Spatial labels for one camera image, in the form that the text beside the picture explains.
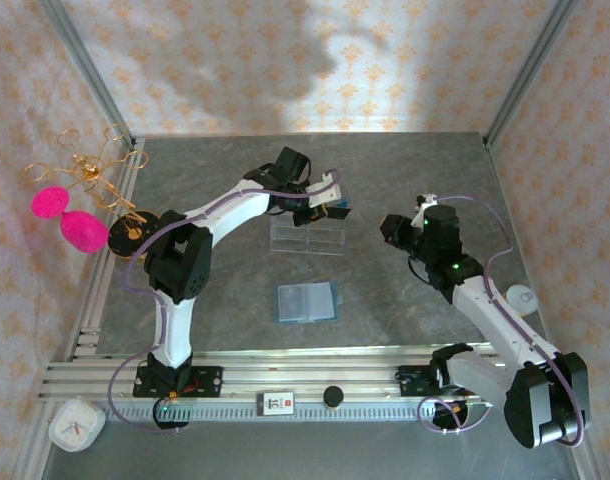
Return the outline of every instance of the patterned wallpaper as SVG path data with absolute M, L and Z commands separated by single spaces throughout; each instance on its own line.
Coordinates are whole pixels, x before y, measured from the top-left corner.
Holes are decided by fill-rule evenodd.
M 555 0 L 65 0 L 135 134 L 485 131 Z
M 57 221 L 30 213 L 31 162 L 65 165 L 56 135 L 75 126 L 95 152 L 107 126 L 35 0 L 0 0 L 0 479 L 9 479 L 50 359 L 77 313 L 88 257 Z M 70 209 L 88 207 L 72 190 Z
M 589 365 L 610 465 L 610 0 L 579 4 L 495 159 L 544 319 Z

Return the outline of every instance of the black knob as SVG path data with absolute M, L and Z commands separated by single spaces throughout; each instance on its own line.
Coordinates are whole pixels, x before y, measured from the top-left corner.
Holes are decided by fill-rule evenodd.
M 336 410 L 340 407 L 344 399 L 343 390 L 336 386 L 327 387 L 325 393 L 323 393 L 323 403 L 331 410 Z

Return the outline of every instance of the small blue plastic bag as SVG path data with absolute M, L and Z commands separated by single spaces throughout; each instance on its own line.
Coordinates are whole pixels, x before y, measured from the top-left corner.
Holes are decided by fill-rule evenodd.
M 275 295 L 278 324 L 338 320 L 338 305 L 342 302 L 334 282 L 279 285 Z

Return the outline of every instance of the pink earring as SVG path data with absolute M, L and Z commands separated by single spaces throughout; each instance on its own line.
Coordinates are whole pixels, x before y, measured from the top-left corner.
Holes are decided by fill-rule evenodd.
M 77 250 L 94 253 L 107 244 L 109 229 L 91 213 L 66 212 L 69 192 L 63 187 L 47 187 L 32 200 L 32 213 L 39 218 L 61 216 L 61 233 Z

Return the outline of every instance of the small white cap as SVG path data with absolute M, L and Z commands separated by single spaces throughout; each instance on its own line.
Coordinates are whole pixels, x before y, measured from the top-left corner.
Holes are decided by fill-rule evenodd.
M 505 298 L 521 317 L 534 313 L 538 309 L 536 292 L 525 285 L 512 285 L 507 290 Z

